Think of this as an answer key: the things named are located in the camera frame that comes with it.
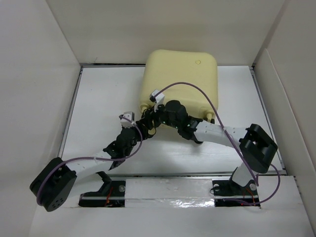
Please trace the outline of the yellow hard-shell suitcase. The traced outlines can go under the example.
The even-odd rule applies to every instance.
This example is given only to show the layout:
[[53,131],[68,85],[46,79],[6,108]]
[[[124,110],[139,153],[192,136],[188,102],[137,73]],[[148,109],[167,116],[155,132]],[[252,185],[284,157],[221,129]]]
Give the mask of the yellow hard-shell suitcase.
[[161,91],[164,103],[178,100],[190,116],[211,121],[218,110],[218,67],[205,52],[155,50],[146,62],[139,96],[141,112],[151,108],[153,91]]

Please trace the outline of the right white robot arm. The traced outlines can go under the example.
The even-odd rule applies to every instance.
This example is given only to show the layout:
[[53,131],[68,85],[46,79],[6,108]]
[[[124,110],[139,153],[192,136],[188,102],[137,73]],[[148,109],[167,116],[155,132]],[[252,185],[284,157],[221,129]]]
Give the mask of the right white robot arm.
[[240,194],[250,182],[258,185],[259,174],[268,172],[278,150],[274,140],[257,124],[247,128],[222,127],[190,116],[177,100],[144,109],[141,119],[149,130],[166,125],[175,128],[182,138],[197,144],[210,142],[235,149],[242,164],[233,171],[228,182],[233,194]]

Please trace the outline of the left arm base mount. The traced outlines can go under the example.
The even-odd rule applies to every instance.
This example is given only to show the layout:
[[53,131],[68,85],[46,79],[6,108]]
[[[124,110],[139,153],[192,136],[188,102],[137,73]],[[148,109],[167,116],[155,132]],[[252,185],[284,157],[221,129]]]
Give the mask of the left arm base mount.
[[125,207],[126,182],[114,180],[104,183],[96,192],[87,192],[79,197],[80,207]]

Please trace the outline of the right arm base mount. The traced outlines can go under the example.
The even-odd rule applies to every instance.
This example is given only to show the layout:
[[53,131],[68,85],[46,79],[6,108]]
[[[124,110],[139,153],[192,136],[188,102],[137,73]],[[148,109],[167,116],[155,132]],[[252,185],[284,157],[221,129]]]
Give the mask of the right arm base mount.
[[231,180],[213,180],[210,193],[214,195],[215,207],[250,206],[259,202],[257,187],[250,180],[242,187]]

